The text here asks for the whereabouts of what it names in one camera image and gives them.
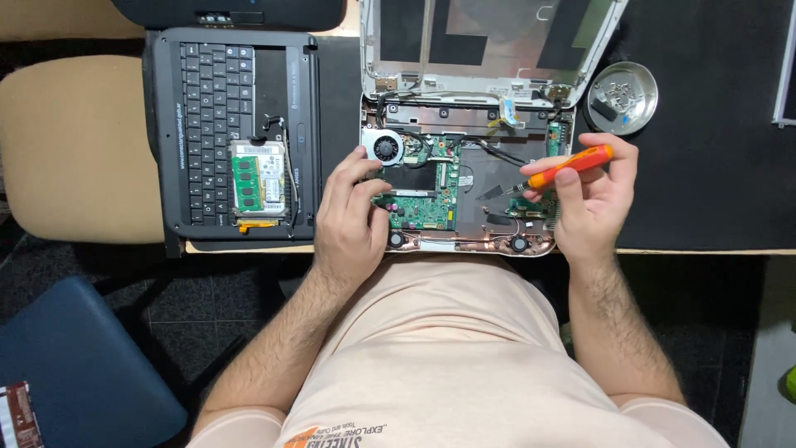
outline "metal bowl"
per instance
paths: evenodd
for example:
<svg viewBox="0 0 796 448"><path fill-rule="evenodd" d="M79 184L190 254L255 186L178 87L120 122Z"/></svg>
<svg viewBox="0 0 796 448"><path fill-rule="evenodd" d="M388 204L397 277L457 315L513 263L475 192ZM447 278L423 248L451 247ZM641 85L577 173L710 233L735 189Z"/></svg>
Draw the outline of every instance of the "metal bowl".
<svg viewBox="0 0 796 448"><path fill-rule="evenodd" d="M596 100L602 103L598 106L600 112L593 106ZM599 131L626 136L646 126L656 107L657 83L647 67L635 62L617 62L592 82L586 117Z"/></svg>

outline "hand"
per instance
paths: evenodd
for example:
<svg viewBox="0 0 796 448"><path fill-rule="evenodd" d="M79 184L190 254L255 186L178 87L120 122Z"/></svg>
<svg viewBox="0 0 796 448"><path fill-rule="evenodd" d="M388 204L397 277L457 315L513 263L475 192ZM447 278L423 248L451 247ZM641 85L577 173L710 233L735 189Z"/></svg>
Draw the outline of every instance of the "hand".
<svg viewBox="0 0 796 448"><path fill-rule="evenodd" d="M326 180L318 210L312 270L346 300L376 270L387 246L388 213L370 199L392 187L381 179L357 183L379 168L381 162L365 159L365 147L357 146Z"/></svg>
<svg viewBox="0 0 796 448"><path fill-rule="evenodd" d="M556 244L570 266L601 263L613 258L616 238L633 202L638 165L638 148L617 136L582 134L578 140L587 147L610 144L614 158L608 173L602 168L580 173L564 168L556 174L556 193L561 206ZM567 156L540 159L520 168L520 173L534 175L567 159ZM523 192L523 196L538 202L542 193L530 190Z"/></svg>

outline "blue stool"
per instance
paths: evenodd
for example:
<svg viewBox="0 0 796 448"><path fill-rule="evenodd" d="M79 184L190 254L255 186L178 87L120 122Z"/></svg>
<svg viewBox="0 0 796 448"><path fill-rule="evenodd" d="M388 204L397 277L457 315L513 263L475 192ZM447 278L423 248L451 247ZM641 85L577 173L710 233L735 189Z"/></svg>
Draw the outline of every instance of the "blue stool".
<svg viewBox="0 0 796 448"><path fill-rule="evenodd" d="M23 380L45 446L151 447L188 418L105 300L79 277L59 281L0 327L0 384Z"/></svg>

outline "keyboard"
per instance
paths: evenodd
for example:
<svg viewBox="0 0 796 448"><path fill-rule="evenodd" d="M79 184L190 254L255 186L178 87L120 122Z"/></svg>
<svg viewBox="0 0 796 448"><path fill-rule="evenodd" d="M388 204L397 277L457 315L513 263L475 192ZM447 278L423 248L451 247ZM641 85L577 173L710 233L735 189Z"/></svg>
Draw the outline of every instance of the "keyboard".
<svg viewBox="0 0 796 448"><path fill-rule="evenodd" d="M191 224L228 226L235 186L227 146L253 135L254 49L182 43L180 59Z"/></svg>

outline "pink t-shirt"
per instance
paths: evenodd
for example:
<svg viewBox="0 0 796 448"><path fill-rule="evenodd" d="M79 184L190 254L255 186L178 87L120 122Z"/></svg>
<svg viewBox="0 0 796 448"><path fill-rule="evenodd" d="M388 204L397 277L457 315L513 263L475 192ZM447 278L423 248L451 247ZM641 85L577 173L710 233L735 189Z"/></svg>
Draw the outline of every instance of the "pink t-shirt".
<svg viewBox="0 0 796 448"><path fill-rule="evenodd" d="M361 291L284 423L238 411L189 447L727 446L679 404L617 408L567 356L548 301L498 257L396 256Z"/></svg>

